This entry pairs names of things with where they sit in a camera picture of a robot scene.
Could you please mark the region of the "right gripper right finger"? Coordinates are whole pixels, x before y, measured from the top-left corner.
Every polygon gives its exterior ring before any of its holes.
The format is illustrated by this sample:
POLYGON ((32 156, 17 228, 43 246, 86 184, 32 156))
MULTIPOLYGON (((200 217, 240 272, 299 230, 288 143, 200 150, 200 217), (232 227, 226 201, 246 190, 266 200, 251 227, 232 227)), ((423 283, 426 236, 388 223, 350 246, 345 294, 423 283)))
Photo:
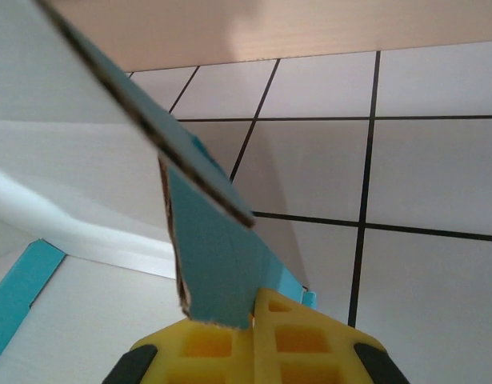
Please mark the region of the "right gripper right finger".
POLYGON ((254 307, 256 383, 408 383, 375 338, 267 288, 254 307))

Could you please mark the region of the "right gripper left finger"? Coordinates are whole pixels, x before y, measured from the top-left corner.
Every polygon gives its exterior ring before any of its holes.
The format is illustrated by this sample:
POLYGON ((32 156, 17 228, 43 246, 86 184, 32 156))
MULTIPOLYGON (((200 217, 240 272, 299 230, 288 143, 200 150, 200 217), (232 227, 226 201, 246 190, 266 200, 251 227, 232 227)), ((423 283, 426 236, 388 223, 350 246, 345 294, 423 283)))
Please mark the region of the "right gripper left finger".
POLYGON ((183 319, 139 339, 104 383, 253 383, 253 327, 183 319))

